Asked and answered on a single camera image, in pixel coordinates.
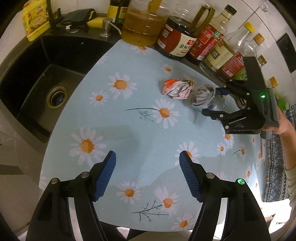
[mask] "crumpled plastic bag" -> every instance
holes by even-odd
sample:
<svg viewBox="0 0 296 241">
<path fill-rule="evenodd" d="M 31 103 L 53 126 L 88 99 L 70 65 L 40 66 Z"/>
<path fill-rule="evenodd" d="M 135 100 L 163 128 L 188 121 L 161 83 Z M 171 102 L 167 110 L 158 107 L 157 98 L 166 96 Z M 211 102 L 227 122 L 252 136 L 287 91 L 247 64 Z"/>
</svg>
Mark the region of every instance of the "crumpled plastic bag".
<svg viewBox="0 0 296 241">
<path fill-rule="evenodd" d="M 173 99 L 187 99 L 194 87 L 192 80 L 166 80 L 163 94 Z"/>
</svg>

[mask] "bottle cap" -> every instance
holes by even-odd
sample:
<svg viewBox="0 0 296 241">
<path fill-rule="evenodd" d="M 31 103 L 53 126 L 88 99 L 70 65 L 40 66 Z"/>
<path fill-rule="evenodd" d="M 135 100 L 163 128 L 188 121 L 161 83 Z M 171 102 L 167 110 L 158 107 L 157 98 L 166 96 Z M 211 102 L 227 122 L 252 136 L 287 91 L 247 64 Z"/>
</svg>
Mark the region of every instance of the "bottle cap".
<svg viewBox="0 0 296 241">
<path fill-rule="evenodd" d="M 254 26 L 250 22 L 245 22 L 244 27 L 249 30 L 251 33 L 255 32 Z"/>
<path fill-rule="evenodd" d="M 273 77 L 271 77 L 270 79 L 269 79 L 269 81 L 270 81 L 270 83 L 271 83 L 271 85 L 272 85 L 272 87 L 273 88 L 275 88 L 275 87 L 277 87 L 279 84 L 277 83 L 277 81 L 276 81 L 276 78 L 273 76 Z"/>
<path fill-rule="evenodd" d="M 257 59 L 259 60 L 262 66 L 267 64 L 266 59 L 262 55 L 260 55 Z"/>
<path fill-rule="evenodd" d="M 232 16 L 235 15 L 235 14 L 237 13 L 237 11 L 236 11 L 232 6 L 230 6 L 230 5 L 227 5 L 227 6 L 225 7 L 225 10 L 226 10 L 227 12 L 229 12 Z"/>
<path fill-rule="evenodd" d="M 256 44 L 258 44 L 258 45 L 262 44 L 265 40 L 265 38 L 260 33 L 256 34 L 256 36 L 253 39 L 255 40 Z"/>
</svg>

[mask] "black sink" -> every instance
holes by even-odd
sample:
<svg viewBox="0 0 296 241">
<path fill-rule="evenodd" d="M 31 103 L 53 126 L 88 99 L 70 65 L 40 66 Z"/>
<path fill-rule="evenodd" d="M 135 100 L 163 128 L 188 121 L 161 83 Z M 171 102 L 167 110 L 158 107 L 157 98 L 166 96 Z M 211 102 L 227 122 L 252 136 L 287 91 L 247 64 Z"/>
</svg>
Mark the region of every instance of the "black sink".
<svg viewBox="0 0 296 241">
<path fill-rule="evenodd" d="M 83 37 L 42 36 L 2 79 L 0 99 L 26 129 L 46 143 L 73 91 L 112 46 Z"/>
</svg>

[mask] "red label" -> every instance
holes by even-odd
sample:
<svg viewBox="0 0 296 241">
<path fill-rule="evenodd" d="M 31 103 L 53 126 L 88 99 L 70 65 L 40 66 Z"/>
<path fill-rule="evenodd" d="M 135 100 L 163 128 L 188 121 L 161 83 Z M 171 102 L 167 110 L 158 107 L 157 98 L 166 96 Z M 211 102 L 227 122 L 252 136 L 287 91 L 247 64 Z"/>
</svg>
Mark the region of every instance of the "red label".
<svg viewBox="0 0 296 241">
<path fill-rule="evenodd" d="M 181 33 L 167 23 L 162 31 L 160 31 L 157 43 L 165 52 L 183 57 L 188 53 L 195 41 L 196 38 Z"/>
<path fill-rule="evenodd" d="M 234 58 L 228 61 L 221 70 L 227 78 L 231 78 L 244 68 L 244 59 L 241 53 L 238 53 Z"/>
<path fill-rule="evenodd" d="M 215 47 L 215 45 L 224 37 L 224 34 L 218 32 L 212 25 L 208 25 L 199 34 L 197 41 L 190 49 L 191 56 L 198 60 L 203 58 Z"/>
</svg>

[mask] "sponge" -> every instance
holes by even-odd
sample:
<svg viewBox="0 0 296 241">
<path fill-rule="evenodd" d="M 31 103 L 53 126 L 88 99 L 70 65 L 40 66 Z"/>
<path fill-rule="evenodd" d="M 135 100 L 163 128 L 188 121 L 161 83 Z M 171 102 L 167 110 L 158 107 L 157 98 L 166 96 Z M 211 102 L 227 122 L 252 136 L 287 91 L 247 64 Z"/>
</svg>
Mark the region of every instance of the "sponge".
<svg viewBox="0 0 296 241">
<path fill-rule="evenodd" d="M 106 17 L 96 17 L 87 22 L 88 27 L 90 28 L 103 28 L 103 20 Z"/>
</svg>

